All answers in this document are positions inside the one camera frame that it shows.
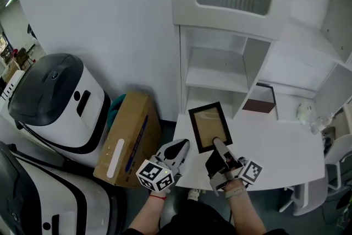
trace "dark brown box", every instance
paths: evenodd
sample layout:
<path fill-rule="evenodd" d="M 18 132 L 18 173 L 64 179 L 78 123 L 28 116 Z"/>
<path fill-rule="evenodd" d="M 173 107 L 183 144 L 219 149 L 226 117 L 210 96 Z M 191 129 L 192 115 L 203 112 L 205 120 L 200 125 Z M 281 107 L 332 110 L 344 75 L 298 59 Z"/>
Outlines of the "dark brown box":
<path fill-rule="evenodd" d="M 266 84 L 257 83 L 246 104 L 243 106 L 243 109 L 247 111 L 270 113 L 275 106 L 274 88 Z"/>

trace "floor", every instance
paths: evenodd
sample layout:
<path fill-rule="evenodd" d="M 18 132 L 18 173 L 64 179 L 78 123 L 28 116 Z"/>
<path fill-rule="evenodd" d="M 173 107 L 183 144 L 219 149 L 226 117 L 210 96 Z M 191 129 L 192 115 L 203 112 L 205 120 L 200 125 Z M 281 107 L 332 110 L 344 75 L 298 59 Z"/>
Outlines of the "floor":
<path fill-rule="evenodd" d="M 162 144 L 172 141 L 174 127 L 165 126 L 163 128 Z M 352 173 L 352 157 L 347 159 L 341 165 L 343 180 L 351 179 Z M 148 198 L 147 189 L 126 189 L 128 209 L 125 223 L 125 229 L 128 228 L 139 210 L 143 207 Z M 252 203 L 262 218 L 267 230 L 283 228 L 290 235 L 305 234 L 341 234 L 342 229 L 336 225 L 338 217 L 344 209 L 336 210 L 339 199 L 348 190 L 344 190 L 336 195 L 327 198 L 327 201 L 318 209 L 308 214 L 294 217 L 292 215 L 292 206 L 283 213 L 278 212 L 290 197 L 290 191 L 285 192 L 284 189 L 264 190 L 249 192 Z M 167 224 L 171 218 L 177 213 L 183 200 L 187 198 L 188 189 L 174 187 L 166 200 L 164 211 L 161 217 L 161 227 Z M 223 195 L 216 197 L 214 192 L 207 191 L 200 195 L 200 201 L 215 208 L 226 220 L 229 220 L 230 209 Z"/>

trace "white chair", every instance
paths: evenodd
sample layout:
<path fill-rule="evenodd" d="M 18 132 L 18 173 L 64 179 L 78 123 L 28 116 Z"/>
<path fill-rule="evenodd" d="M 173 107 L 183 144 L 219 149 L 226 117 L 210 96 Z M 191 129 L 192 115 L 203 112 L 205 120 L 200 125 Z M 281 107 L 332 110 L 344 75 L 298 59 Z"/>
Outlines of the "white chair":
<path fill-rule="evenodd" d="M 328 173 L 325 167 L 324 178 L 301 185 L 296 185 L 294 187 L 288 187 L 293 191 L 293 194 L 291 199 L 280 208 L 279 212 L 283 212 L 292 203 L 294 205 L 294 216 L 306 214 L 307 212 L 321 206 L 325 202 L 328 195 L 328 188 L 338 190 L 341 187 L 340 160 L 345 156 L 346 152 L 348 152 L 351 147 L 351 136 L 343 136 L 333 143 L 329 152 L 325 156 L 325 165 L 334 165 L 336 167 L 337 185 L 329 184 Z"/>

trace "sneaker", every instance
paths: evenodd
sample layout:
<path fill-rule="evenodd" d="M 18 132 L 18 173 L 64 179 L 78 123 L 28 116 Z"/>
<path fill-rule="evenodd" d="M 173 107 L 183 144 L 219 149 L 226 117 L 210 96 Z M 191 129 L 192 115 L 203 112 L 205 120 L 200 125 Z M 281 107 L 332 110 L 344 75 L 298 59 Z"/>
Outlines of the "sneaker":
<path fill-rule="evenodd" d="M 198 201 L 199 194 L 200 194 L 200 190 L 199 189 L 191 189 L 188 192 L 187 200 Z"/>

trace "cardboard box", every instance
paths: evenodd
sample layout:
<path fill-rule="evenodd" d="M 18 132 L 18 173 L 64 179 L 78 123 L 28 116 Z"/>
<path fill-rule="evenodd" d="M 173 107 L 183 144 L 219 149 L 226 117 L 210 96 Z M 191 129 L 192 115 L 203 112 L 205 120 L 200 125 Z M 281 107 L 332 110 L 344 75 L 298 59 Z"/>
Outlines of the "cardboard box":
<path fill-rule="evenodd" d="M 161 128 L 152 97 L 128 92 L 103 146 L 94 176 L 112 185 L 140 187 L 136 172 L 157 152 Z"/>

